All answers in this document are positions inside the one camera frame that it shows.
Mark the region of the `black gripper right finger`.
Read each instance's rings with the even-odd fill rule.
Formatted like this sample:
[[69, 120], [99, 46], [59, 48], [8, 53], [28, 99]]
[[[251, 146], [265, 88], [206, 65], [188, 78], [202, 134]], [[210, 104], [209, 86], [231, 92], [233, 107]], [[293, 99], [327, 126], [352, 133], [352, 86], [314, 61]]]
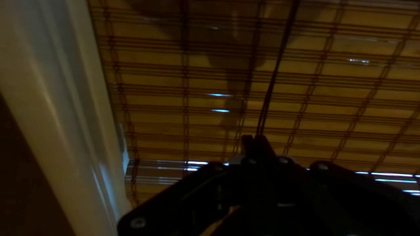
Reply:
[[272, 149], [269, 141], [264, 135], [256, 135], [255, 142], [258, 146], [258, 155], [262, 162], [269, 163], [277, 160], [275, 150]]

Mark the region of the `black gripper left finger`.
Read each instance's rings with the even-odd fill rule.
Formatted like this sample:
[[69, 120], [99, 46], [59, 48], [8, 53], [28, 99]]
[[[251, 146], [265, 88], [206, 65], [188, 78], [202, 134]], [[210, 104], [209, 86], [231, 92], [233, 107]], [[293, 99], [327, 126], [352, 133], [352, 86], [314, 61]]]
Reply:
[[242, 137], [242, 162], [243, 163], [255, 163], [255, 141], [252, 135]]

